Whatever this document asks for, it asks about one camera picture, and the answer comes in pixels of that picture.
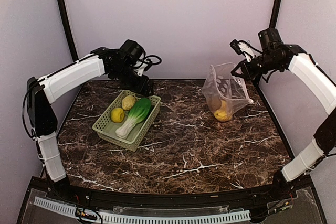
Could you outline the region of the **yellow lemon toy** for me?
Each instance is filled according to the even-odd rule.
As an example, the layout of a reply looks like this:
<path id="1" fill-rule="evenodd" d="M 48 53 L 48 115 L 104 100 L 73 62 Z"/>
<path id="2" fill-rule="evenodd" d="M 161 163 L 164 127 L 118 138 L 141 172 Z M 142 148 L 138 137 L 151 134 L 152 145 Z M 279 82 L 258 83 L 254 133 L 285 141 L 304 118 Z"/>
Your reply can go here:
<path id="1" fill-rule="evenodd" d="M 221 101 L 221 106 L 219 109 L 217 109 L 214 112 L 214 117 L 216 120 L 220 122 L 227 122 L 232 119 L 233 117 L 233 112 L 232 110 L 228 107 L 226 101 Z"/>

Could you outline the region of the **brown potato toy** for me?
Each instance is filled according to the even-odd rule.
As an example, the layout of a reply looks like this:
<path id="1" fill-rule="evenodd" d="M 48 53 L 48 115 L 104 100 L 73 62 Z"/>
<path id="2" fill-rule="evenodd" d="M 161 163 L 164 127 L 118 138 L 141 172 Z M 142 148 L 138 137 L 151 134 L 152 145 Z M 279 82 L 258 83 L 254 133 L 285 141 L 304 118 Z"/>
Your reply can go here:
<path id="1" fill-rule="evenodd" d="M 212 112 L 215 112 L 222 107 L 222 100 L 217 98 L 211 98 L 208 101 L 208 107 Z"/>

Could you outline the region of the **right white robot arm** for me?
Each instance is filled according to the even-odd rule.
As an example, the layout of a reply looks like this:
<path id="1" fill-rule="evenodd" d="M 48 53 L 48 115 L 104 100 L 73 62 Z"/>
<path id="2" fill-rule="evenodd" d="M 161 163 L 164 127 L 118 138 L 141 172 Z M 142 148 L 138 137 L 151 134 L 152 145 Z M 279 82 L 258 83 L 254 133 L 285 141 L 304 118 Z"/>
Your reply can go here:
<path id="1" fill-rule="evenodd" d="M 322 72 L 312 56 L 298 45 L 271 42 L 260 52 L 260 56 L 256 56 L 253 47 L 245 41 L 233 40 L 230 46 L 245 58 L 232 70 L 232 75 L 255 80 L 264 73 L 288 70 L 304 84 L 326 115 L 310 143 L 274 174 L 268 195 L 278 200 L 287 193 L 295 180 L 316 168 L 335 148 L 335 83 Z"/>

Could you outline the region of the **clear zip top bag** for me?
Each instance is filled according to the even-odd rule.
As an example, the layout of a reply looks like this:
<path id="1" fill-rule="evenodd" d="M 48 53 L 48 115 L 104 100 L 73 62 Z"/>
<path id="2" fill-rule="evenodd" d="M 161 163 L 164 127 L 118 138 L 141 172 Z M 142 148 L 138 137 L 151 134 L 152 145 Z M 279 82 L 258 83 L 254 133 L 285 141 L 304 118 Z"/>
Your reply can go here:
<path id="1" fill-rule="evenodd" d="M 226 101 L 233 115 L 242 108 L 253 104 L 249 97 L 244 79 L 234 77 L 231 71 L 236 64 L 223 63 L 220 65 L 210 65 L 209 72 L 202 87 L 202 94 L 206 99 L 221 99 Z"/>

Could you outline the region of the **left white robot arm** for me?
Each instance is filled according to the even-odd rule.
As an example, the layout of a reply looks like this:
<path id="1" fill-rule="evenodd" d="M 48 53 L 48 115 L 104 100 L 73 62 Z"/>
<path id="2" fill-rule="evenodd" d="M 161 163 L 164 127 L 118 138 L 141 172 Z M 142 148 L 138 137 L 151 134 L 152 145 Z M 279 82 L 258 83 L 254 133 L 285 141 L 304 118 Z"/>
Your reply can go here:
<path id="1" fill-rule="evenodd" d="M 117 49 L 97 48 L 71 64 L 42 77 L 27 80 L 22 105 L 22 124 L 26 134 L 36 142 L 48 177 L 54 182 L 53 191 L 63 201 L 74 197 L 67 179 L 58 147 L 58 117 L 54 103 L 65 94 L 98 77 L 117 79 L 124 89 L 148 96 L 153 81 L 144 73 L 156 63 L 141 46 Z"/>

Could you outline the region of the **green bok choy toy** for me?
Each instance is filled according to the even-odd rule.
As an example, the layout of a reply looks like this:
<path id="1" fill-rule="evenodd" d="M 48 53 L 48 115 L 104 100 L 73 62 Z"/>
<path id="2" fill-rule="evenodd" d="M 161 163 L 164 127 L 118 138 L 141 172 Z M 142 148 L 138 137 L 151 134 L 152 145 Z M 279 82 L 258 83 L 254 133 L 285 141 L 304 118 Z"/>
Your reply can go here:
<path id="1" fill-rule="evenodd" d="M 123 125 L 116 129 L 115 133 L 119 138 L 126 139 L 133 128 L 144 121 L 151 111 L 151 101 L 148 98 L 141 98 L 128 113 Z"/>

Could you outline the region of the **green plastic basket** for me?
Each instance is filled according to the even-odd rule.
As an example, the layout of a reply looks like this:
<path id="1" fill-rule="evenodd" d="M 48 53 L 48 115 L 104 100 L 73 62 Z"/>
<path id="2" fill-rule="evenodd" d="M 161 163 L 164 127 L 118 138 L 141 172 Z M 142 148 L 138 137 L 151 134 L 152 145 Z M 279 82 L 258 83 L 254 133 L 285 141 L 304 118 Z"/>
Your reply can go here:
<path id="1" fill-rule="evenodd" d="M 122 122 L 113 121 L 111 112 L 121 109 L 122 101 L 128 96 L 136 99 L 135 105 L 123 111 Z M 92 129 L 101 139 L 134 152 L 158 115 L 160 105 L 161 98 L 158 96 L 142 98 L 134 92 L 123 90 L 97 119 Z"/>

